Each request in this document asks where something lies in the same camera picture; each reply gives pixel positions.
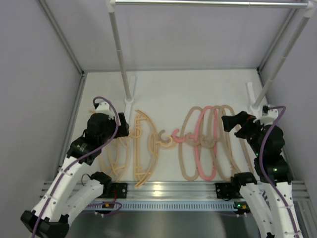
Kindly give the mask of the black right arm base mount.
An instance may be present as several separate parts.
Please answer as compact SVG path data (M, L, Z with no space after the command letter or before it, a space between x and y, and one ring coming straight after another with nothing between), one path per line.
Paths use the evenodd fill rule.
M215 184L216 196L218 199L231 200L241 198L236 187L230 182L219 182Z

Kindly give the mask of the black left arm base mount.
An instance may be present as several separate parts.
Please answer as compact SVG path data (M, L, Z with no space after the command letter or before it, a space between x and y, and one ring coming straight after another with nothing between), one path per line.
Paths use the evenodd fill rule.
M104 188L100 198L126 199L127 186L128 184L124 182L112 182Z

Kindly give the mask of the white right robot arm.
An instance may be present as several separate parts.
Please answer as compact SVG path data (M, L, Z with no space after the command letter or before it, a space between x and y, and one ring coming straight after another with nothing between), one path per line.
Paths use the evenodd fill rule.
M263 238L303 236L293 203L290 169L282 156L283 130L277 126L285 111L285 106L264 106L260 117L241 111L221 118L226 132L241 127L235 136L245 139L256 156L254 166L264 192L250 172L232 176L230 190L245 200Z

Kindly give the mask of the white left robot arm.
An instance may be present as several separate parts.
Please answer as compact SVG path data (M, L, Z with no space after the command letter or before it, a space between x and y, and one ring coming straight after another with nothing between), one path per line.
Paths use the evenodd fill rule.
M21 215L22 223L33 237L64 238L72 222L93 200L115 197L116 184L103 172L94 172L78 192L72 192L101 154L101 146L114 138L128 136L129 125L124 113L119 113L118 119L120 123L104 113L90 116L87 128L71 143L64 163L46 194L32 210L26 210Z

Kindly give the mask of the tan hanger of group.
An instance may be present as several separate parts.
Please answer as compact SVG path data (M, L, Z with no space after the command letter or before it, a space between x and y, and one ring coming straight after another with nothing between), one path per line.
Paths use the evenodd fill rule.
M187 128L188 122L190 121L190 118L194 112L198 112L199 114L197 120L194 123L194 129L192 129L189 132L186 132L185 130ZM174 145L178 146L179 167L183 178L187 181L195 181L198 177L202 178L198 169L198 162L200 162L201 151L201 143L199 142L199 137L200 135L202 135L203 131L202 122L204 121L204 116L202 116L201 119L199 119L199 117L202 114L202 112L203 109L201 107L194 106L188 111L180 129L175 129L170 135L166 135L166 139L162 138L162 135L165 133L165 130L161 130L158 133L158 140L163 145L166 145L168 148L173 147ZM193 175L189 175L186 170L183 151L184 147L192 149L193 163L195 166Z

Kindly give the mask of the pink plastic hanger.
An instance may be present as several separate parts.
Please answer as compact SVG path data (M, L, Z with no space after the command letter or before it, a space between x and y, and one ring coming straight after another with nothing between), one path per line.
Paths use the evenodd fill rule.
M198 177L201 177L205 181L211 181L216 176L216 166L215 162L212 163L212 169L211 169L211 175L206 176L203 172L203 168L200 161L200 152L201 148L208 148L212 149L214 152L214 155L217 153L217 112L212 113L214 117L214 126L213 126L213 136L205 136L203 134L203 122L204 122L204 116L205 113L208 110L212 110L212 106L206 106L205 108L201 107L192 107L189 112L186 115L186 118L182 124L181 129L176 129L172 133L173 140L178 144L178 160L179 160L179 166L181 169L181 173L183 177L187 181L195 181ZM187 133L185 134L185 128L186 125L190 119L190 116L194 111L199 111L200 115L198 117L198 120L196 122L195 132L194 133ZM184 159L183 159L183 149L182 145L184 143L187 143L188 145L194 147L194 159L195 159L195 173L193 176L189 176L186 173Z

